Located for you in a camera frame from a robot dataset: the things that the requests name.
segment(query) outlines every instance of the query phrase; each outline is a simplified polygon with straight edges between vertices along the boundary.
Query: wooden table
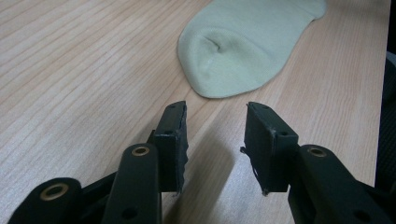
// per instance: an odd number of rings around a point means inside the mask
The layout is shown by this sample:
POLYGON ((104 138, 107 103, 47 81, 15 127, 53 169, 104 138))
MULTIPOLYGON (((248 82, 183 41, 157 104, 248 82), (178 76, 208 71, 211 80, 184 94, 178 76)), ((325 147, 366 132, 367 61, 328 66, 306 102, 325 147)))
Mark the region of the wooden table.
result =
POLYGON ((0 2, 0 222, 46 180, 87 186, 116 171, 180 100, 190 160, 184 192, 163 194, 164 223, 293 222, 287 193, 263 197, 239 152, 249 101, 374 184, 390 1, 328 0, 275 78, 220 100, 191 89, 176 51, 209 2, 0 2))

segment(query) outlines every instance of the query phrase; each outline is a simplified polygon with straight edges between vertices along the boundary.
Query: sock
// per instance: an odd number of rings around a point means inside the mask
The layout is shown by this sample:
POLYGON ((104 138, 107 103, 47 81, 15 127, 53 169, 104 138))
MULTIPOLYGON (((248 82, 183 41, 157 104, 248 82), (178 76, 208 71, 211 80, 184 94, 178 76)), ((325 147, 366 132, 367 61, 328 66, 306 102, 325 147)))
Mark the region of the sock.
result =
POLYGON ((325 0, 214 0, 187 24, 177 54, 192 88, 208 98, 252 91, 286 63, 325 0))

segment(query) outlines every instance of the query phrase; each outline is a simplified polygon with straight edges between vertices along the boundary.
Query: table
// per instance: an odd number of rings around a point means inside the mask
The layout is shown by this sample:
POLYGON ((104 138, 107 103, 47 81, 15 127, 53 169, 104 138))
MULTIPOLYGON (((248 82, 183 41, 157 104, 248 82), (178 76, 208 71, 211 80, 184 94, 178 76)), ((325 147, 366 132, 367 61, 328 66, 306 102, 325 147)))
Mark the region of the table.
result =
POLYGON ((328 0, 275 78, 218 100, 191 89, 176 51, 209 2, 0 2, 0 222, 46 180, 84 187, 116 171, 180 100, 190 160, 184 192, 163 194, 164 223, 293 222, 287 193, 263 197, 239 152, 249 101, 374 184, 390 1, 328 0))

